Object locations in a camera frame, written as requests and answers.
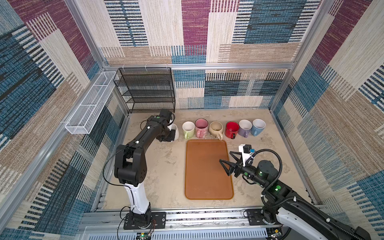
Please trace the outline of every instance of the pink mug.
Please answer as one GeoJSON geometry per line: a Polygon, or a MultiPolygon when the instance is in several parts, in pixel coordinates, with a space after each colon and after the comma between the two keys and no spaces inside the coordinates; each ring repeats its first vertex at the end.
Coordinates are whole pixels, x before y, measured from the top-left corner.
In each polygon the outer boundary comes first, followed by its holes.
{"type": "Polygon", "coordinates": [[[199,118],[195,122],[196,126],[196,137],[203,138],[208,132],[208,121],[204,118],[199,118]]]}

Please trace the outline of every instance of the patterned wall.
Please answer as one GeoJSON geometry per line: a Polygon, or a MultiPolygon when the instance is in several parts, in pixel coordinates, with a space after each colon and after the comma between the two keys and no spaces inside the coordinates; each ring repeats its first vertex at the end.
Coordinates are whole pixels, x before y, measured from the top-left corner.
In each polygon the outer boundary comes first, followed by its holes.
{"type": "Polygon", "coordinates": [[[291,61],[320,0],[84,0],[111,65],[291,61]]]}
{"type": "Polygon", "coordinates": [[[384,239],[384,1],[336,0],[274,114],[331,215],[384,239]]]}
{"type": "Polygon", "coordinates": [[[266,108],[287,69],[174,70],[176,108],[266,108]]]}
{"type": "Polygon", "coordinates": [[[63,0],[0,7],[1,202],[98,66],[63,0]]]}
{"type": "Polygon", "coordinates": [[[91,210],[124,120],[117,97],[109,97],[90,134],[66,135],[0,240],[74,238],[83,213],[91,210]]]}

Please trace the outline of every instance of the blue mug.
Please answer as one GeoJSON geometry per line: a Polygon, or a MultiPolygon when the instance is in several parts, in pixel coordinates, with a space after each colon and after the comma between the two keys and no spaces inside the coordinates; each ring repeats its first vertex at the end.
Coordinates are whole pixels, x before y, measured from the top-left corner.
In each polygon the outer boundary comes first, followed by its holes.
{"type": "Polygon", "coordinates": [[[240,129],[238,134],[243,137],[248,137],[248,134],[251,132],[252,123],[248,120],[243,119],[239,122],[239,126],[240,129]]]}
{"type": "Polygon", "coordinates": [[[251,134],[254,136],[259,135],[265,128],[265,122],[261,119],[255,119],[252,122],[251,134]]]}

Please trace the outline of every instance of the beige tabletop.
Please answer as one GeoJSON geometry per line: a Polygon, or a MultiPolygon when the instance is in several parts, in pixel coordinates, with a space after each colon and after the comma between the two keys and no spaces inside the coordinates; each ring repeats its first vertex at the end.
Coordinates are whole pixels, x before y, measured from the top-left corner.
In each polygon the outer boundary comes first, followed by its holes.
{"type": "MultiPolygon", "coordinates": [[[[158,113],[132,114],[124,144],[127,144],[141,131],[139,126],[143,120],[156,114],[158,113]]],[[[180,133],[179,139],[174,142],[159,142],[155,139],[146,152],[148,172],[143,183],[152,208],[243,207],[263,205],[260,198],[262,188],[258,185],[247,184],[241,176],[238,178],[232,176],[235,194],[231,200],[189,200],[185,197],[185,151],[187,140],[184,139],[182,134],[182,124],[186,121],[195,122],[198,118],[205,118],[209,123],[213,121],[221,122],[224,127],[229,121],[239,122],[242,119],[247,119],[252,122],[256,118],[264,120],[266,127],[258,136],[250,135],[248,138],[244,138],[238,135],[235,139],[229,139],[224,136],[223,140],[227,143],[228,151],[238,152],[238,146],[240,144],[251,144],[255,150],[263,148],[275,150],[283,161],[283,172],[279,179],[304,199],[310,201],[269,110],[251,108],[225,110],[177,109],[175,116],[175,124],[180,133]]],[[[275,168],[278,169],[277,158],[269,152],[258,154],[255,158],[254,166],[257,166],[257,163],[263,159],[270,160],[275,165],[275,168]]],[[[119,183],[113,175],[111,182],[115,184],[119,183]]],[[[123,206],[129,205],[129,198],[123,187],[108,186],[104,209],[120,209],[123,206]]]]}

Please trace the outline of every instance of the red mug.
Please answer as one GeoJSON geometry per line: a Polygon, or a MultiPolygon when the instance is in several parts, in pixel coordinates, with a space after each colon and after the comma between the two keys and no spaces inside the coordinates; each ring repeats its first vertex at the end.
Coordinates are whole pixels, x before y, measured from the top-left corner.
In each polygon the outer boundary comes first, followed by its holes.
{"type": "Polygon", "coordinates": [[[235,139],[239,128],[239,124],[237,124],[236,122],[227,122],[227,125],[225,127],[225,135],[230,139],[235,139]]]}

